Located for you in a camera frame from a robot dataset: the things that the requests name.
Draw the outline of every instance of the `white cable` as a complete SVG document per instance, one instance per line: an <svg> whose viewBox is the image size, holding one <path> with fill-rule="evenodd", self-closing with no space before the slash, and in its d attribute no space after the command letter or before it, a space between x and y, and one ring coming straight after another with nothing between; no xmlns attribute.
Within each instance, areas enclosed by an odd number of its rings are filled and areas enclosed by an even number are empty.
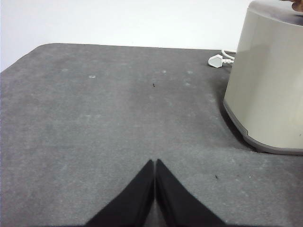
<svg viewBox="0 0 303 227"><path fill-rule="evenodd" d="M232 56L230 56L230 55L228 55L226 52L230 52L230 53L236 53L236 51L235 50L221 50L221 53L225 56L225 57L227 57L227 58L229 58L229 59L232 59L232 60L235 60L235 58L234 57L232 57Z"/></svg>
<svg viewBox="0 0 303 227"><path fill-rule="evenodd" d="M208 60L208 64L210 66L213 66L215 68L220 68L222 67L222 64L231 64L233 63L233 60L231 59L223 59L223 56L222 55L215 55L213 57L211 57L209 60Z"/></svg>

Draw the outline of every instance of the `white appliance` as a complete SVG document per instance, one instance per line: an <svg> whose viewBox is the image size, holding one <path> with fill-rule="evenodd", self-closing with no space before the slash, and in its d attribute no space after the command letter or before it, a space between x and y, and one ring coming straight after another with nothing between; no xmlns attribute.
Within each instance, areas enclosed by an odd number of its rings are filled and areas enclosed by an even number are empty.
<svg viewBox="0 0 303 227"><path fill-rule="evenodd" d="M250 4L224 106L258 151L303 155L303 1Z"/></svg>

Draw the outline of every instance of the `white wall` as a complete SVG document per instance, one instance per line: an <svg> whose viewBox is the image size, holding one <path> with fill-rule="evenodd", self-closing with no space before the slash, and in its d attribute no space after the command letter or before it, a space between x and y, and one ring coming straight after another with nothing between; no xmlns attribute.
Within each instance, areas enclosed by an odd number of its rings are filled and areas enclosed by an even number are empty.
<svg viewBox="0 0 303 227"><path fill-rule="evenodd" d="M1 0L1 70L46 43L235 49L250 0Z"/></svg>

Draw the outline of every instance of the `table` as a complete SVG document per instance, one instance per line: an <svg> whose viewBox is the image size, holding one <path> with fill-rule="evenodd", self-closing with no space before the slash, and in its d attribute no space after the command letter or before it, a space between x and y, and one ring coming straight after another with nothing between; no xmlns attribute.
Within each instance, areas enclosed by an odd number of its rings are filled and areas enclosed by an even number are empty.
<svg viewBox="0 0 303 227"><path fill-rule="evenodd" d="M3 71L1 226L84 224L160 158L227 223L300 227L303 157L243 140L218 53L46 44ZM145 226L165 226L156 204Z"/></svg>

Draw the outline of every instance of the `gray base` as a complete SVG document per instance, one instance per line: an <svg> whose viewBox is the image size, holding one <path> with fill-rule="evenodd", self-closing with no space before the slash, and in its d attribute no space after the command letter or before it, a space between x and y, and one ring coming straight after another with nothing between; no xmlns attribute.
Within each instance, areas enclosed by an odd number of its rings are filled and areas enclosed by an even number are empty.
<svg viewBox="0 0 303 227"><path fill-rule="evenodd" d="M48 44L2 72L1 227L83 224L149 158L227 223L301 227L303 157L243 140L218 53Z"/></svg>
<svg viewBox="0 0 303 227"><path fill-rule="evenodd" d="M303 149L276 148L256 141L255 139L253 139L248 135L248 131L233 114L232 110L230 109L230 107L228 106L225 100L223 101L223 105L226 112L230 116L232 122L236 125L237 129L243 135L244 140L248 142L250 145L252 145L253 147L255 147L257 152L268 152L268 153L279 154L279 155L303 155Z"/></svg>

